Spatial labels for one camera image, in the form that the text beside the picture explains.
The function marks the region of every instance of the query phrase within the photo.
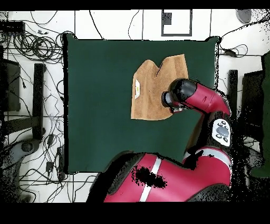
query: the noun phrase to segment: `cable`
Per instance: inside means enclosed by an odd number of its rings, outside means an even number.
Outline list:
[[[32,116],[30,114],[30,111],[29,111],[28,106],[26,105],[25,101],[21,97],[19,97],[15,92],[13,92],[12,90],[9,90],[9,92],[11,92],[13,95],[15,95],[16,97],[18,97],[24,103],[24,105],[25,105],[25,107],[27,109],[27,112],[28,112],[28,114],[29,114],[29,116],[31,118],[31,124],[33,126],[33,118],[32,118]]]
[[[30,14],[31,14],[31,17],[32,17],[34,23],[35,23],[38,27],[59,34],[59,32],[57,32],[57,31],[53,31],[53,30],[50,30],[50,29],[47,29],[47,28],[44,28],[44,27],[39,26],[39,24],[35,21],[35,19],[34,19],[33,15],[32,15],[32,12],[31,12],[31,11],[30,11]]]
[[[58,85],[59,85],[59,83],[62,82],[62,81],[64,81],[64,79],[60,80],[60,81],[57,83],[57,85],[56,85],[56,90],[57,90],[57,92],[58,92],[59,94],[64,95],[64,94],[61,93],[61,92],[59,91],[59,89],[58,89]]]
[[[211,24],[212,24],[212,9],[210,12],[210,31],[209,31],[209,36],[211,36]]]
[[[142,10],[142,29],[141,29],[141,39],[143,40],[143,16],[144,15],[144,10]]]
[[[90,14],[90,16],[91,16],[91,19],[92,19],[92,21],[93,21],[93,24],[94,24],[95,29],[96,29],[97,32],[99,33],[99,36],[101,37],[102,40],[104,40],[104,38],[101,36],[101,34],[100,34],[100,32],[99,32],[97,26],[95,25],[95,21],[94,21],[94,19],[93,19],[92,14],[91,14],[91,10],[89,10],[89,14]]]
[[[129,29],[130,29],[130,26],[131,26],[131,23],[132,23],[134,17],[139,13],[139,11],[140,11],[140,10],[138,10],[138,11],[135,13],[135,15],[132,17],[132,20],[131,20],[131,22],[130,22],[130,24],[129,24]]]
[[[20,136],[21,134],[23,134],[23,133],[25,133],[25,132],[28,132],[28,131],[31,130],[31,129],[32,129],[32,128],[29,128],[29,129],[27,129],[27,130],[21,132],[20,134],[18,134],[18,136],[15,138],[15,140],[14,140],[13,142],[11,142],[9,145],[13,145],[13,143],[15,143],[15,142],[17,141],[17,139],[19,138],[19,136]]]
[[[88,176],[87,179],[86,179],[86,181],[83,183],[83,185],[82,185],[80,188],[78,188],[77,190],[75,190],[75,193],[74,193],[74,202],[75,202],[75,200],[76,200],[76,192],[77,192],[78,190],[82,189],[82,188],[85,186],[85,184],[87,183],[87,180],[88,180],[89,178],[91,178],[91,177],[96,177],[96,176],[95,176],[95,175],[90,175],[90,176]]]
[[[19,189],[20,189],[21,191],[26,192],[26,193],[31,193],[31,194],[33,194],[33,195],[35,196],[35,198],[34,198],[34,200],[33,200],[33,202],[32,202],[32,203],[34,203],[34,202],[35,202],[35,200],[36,200],[36,194],[35,194],[34,192],[31,192],[31,191],[26,191],[26,190],[22,189],[21,187],[19,187]]]
[[[239,27],[239,28],[237,28],[237,29],[234,29],[234,30],[232,30],[232,31],[229,31],[229,32],[225,33],[225,34],[221,37],[221,40],[223,39],[224,36],[226,36],[227,34],[229,34],[229,33],[231,33],[231,32],[235,32],[235,31],[237,31],[237,30],[241,30],[241,29],[243,29],[243,28],[245,28],[245,27],[248,27],[248,26],[251,26],[251,25],[255,25],[255,24],[258,24],[258,23],[261,23],[261,22],[264,23],[264,22],[266,22],[266,21],[269,21],[269,18],[268,18],[268,19],[266,18],[267,16],[269,16],[269,14],[270,14],[270,11],[268,11],[268,12],[266,13],[266,15],[265,15],[261,20],[259,20],[259,21],[245,24],[245,25],[243,25],[243,26],[241,26],[241,27]],[[220,48],[221,48],[222,50],[225,51],[225,55],[229,55],[229,56],[235,57],[235,58],[242,58],[243,56],[246,56],[246,54],[247,54],[247,52],[248,52],[248,47],[247,47],[247,45],[245,45],[245,44],[241,44],[241,45],[246,46],[247,51],[246,51],[246,53],[245,53],[244,55],[242,55],[241,57],[238,57],[236,54],[235,54],[235,55],[230,55],[230,54],[232,54],[232,52],[231,52],[230,50],[235,49],[235,48],[238,47],[238,46],[236,46],[236,47],[234,47],[234,48],[231,48],[231,49],[224,49],[224,48],[222,48],[222,46],[219,44]]]
[[[37,22],[35,21],[33,15],[32,15],[32,11],[30,11],[30,13],[31,13],[32,19],[33,19],[34,22],[35,22],[36,24],[38,24],[38,25],[46,25],[46,24],[48,24],[48,23],[53,19],[53,17],[52,17],[52,18],[51,18],[48,22],[46,22],[46,23],[37,23]]]
[[[47,199],[47,201],[46,201],[45,203],[48,203],[49,201],[53,200],[52,198],[50,199],[50,197],[51,197],[55,192],[57,192],[58,189],[61,188],[61,190],[60,190],[57,194],[55,194],[54,198],[55,198],[58,194],[60,194],[60,192],[63,190],[65,184],[64,184],[63,186],[60,186],[59,188],[57,188],[57,189],[56,189],[56,190],[48,197],[48,199]]]
[[[74,175],[72,175],[72,203],[75,201],[73,196],[74,196]]]
[[[70,203],[72,203],[72,201],[70,200],[70,195],[69,195],[69,183],[66,184],[66,189],[67,189],[67,197],[68,197]]]
[[[218,78],[218,79],[223,81],[224,86],[225,86],[225,87],[226,87],[226,89],[228,90],[228,88],[227,88],[227,86],[226,86],[226,84],[225,84],[224,80],[223,80],[223,79],[221,79],[221,78]]]

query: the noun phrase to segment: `tan towel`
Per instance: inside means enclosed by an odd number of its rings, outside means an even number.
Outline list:
[[[158,68],[146,60],[133,76],[131,119],[163,120],[169,108],[161,104],[161,95],[177,78],[188,78],[184,54],[167,57]]]

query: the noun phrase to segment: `green tablecloth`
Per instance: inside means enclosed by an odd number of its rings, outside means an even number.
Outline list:
[[[214,87],[215,45],[208,41],[68,40],[68,171],[103,172],[126,150],[177,161],[200,115],[184,111],[160,121],[130,118],[132,78],[147,59],[185,54],[190,79]]]

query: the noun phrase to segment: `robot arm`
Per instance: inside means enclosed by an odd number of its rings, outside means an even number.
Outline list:
[[[219,93],[190,79],[173,81],[162,94],[162,104],[170,107],[172,113],[179,108],[189,108],[204,114],[222,111],[230,116],[229,106]]]
[[[162,94],[162,104],[177,113],[195,109],[202,114],[186,152],[209,146],[229,153],[231,142],[230,108],[216,91],[190,79],[176,79]]]

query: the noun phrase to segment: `power cord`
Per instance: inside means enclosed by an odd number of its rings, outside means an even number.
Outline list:
[[[46,22],[46,23],[37,23],[37,22],[35,21],[34,17],[33,17],[32,11],[30,11],[31,17],[32,17],[33,21],[35,22],[35,24],[37,24],[37,25],[46,25],[46,24],[48,24],[48,23],[55,17],[55,15],[57,14],[57,12],[58,12],[58,11],[56,11],[56,12],[54,13],[53,17],[52,17],[48,22]]]
[[[130,26],[131,26],[131,23],[132,23],[134,17],[139,13],[139,11],[140,11],[140,10],[138,10],[138,11],[135,13],[135,15],[132,17],[131,22],[130,22],[130,24],[129,24],[129,29],[130,29]]]
[[[94,21],[94,19],[93,19],[92,14],[91,14],[91,10],[89,10],[89,14],[90,14],[90,16],[91,16],[91,19],[92,19],[92,21],[93,21],[94,27],[95,27],[95,29],[97,30],[97,32],[98,32],[100,38],[101,38],[102,40],[104,40],[104,38],[101,36],[101,34],[100,34],[100,32],[99,32],[97,26],[95,25],[95,21]]]
[[[241,30],[241,29],[243,29],[245,27],[248,27],[248,26],[251,26],[251,25],[255,25],[255,24],[258,24],[258,23],[264,23],[266,21],[269,21],[269,19],[270,19],[269,14],[270,14],[270,11],[268,10],[267,13],[266,13],[266,15],[261,20],[256,21],[256,22],[245,24],[245,25],[243,25],[243,26],[241,26],[241,27],[239,27],[237,29],[234,29],[232,31],[229,31],[229,32],[225,33],[221,37],[221,40],[223,39],[224,36],[226,36],[229,33],[232,33],[232,32],[238,31],[238,30]],[[247,51],[246,51],[246,53],[244,55],[242,55],[241,57],[239,57],[240,54],[239,54],[239,51],[236,48],[239,47],[239,46],[241,46],[241,45],[244,45],[247,48]],[[238,46],[236,46],[234,48],[230,48],[230,49],[224,49],[224,48],[222,48],[222,46],[220,44],[219,44],[219,46],[220,46],[221,50],[224,51],[224,54],[221,54],[221,55],[228,55],[228,56],[231,56],[231,57],[234,57],[234,58],[242,58],[242,57],[246,56],[247,55],[247,52],[248,52],[248,47],[245,44],[240,44],[240,45],[238,45]]]

